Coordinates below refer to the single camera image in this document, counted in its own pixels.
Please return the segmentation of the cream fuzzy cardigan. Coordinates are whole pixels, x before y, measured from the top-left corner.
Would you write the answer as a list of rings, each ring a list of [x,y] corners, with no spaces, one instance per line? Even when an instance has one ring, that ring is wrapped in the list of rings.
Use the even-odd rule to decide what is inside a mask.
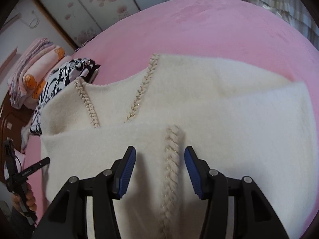
[[[187,146],[225,176],[250,176],[290,238],[310,223],[318,187],[316,121],[305,83],[243,62],[155,55],[117,83],[75,80],[41,114],[52,201],[71,176],[96,176],[137,152],[128,191],[115,202],[123,238],[198,238]]]

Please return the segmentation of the small grey cloth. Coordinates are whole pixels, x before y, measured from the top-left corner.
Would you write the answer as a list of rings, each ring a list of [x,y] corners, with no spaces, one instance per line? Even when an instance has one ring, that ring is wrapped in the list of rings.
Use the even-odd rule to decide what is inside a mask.
[[[26,125],[21,128],[21,153],[25,153],[30,136],[30,126]]]

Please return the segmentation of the pink bear print quilt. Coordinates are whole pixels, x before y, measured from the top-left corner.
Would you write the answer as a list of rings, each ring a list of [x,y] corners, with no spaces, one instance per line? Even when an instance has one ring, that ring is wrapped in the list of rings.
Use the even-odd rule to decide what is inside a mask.
[[[45,49],[44,52],[35,55],[27,63],[20,77],[23,105],[32,110],[35,109],[52,71],[72,60],[71,56],[65,54],[62,47],[53,45],[50,49],[50,51]]]

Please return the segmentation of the black white patterned folded garment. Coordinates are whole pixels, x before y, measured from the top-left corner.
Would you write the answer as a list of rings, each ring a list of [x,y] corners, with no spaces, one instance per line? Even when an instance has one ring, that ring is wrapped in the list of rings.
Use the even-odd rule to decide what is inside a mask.
[[[76,78],[91,83],[98,73],[99,64],[89,58],[72,59],[54,69],[45,81],[44,88],[39,95],[37,106],[34,110],[29,133],[34,136],[42,135],[41,114],[44,106],[61,90],[66,88]]]

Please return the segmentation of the lilac folded quilt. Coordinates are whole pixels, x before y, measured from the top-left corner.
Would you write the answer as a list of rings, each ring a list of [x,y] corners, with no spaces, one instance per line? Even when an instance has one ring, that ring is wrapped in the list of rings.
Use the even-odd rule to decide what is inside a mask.
[[[23,76],[26,71],[55,47],[55,44],[48,40],[48,38],[37,38],[14,65],[14,72],[7,82],[8,94],[10,96],[9,101],[13,108],[20,109],[28,95],[27,88],[23,84]]]

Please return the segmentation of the floral sliding wardrobe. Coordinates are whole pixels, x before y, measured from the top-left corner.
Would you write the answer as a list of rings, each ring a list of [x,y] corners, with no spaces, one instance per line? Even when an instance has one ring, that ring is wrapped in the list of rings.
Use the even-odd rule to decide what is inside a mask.
[[[33,0],[73,48],[118,21],[170,0]]]

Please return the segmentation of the pink plush bed blanket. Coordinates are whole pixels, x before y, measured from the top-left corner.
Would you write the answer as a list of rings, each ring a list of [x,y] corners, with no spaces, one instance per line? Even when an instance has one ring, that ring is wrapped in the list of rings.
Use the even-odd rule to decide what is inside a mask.
[[[126,80],[155,55],[243,62],[305,83],[318,141],[318,51],[270,11],[240,0],[172,0],[125,18],[74,53],[100,64],[92,85]],[[43,188],[41,203],[48,206]]]

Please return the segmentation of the pink wall shelf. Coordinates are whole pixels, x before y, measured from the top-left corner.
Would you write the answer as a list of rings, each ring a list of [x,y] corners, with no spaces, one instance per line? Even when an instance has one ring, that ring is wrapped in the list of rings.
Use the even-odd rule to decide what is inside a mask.
[[[18,50],[18,47],[14,48],[14,49],[12,50],[12,52],[10,53],[10,55],[8,55],[8,57],[6,58],[6,60],[1,64],[0,74],[2,74],[2,72],[5,70],[5,68],[10,64],[10,62],[11,62],[11,61],[13,60],[13,58],[16,56],[17,50]]]

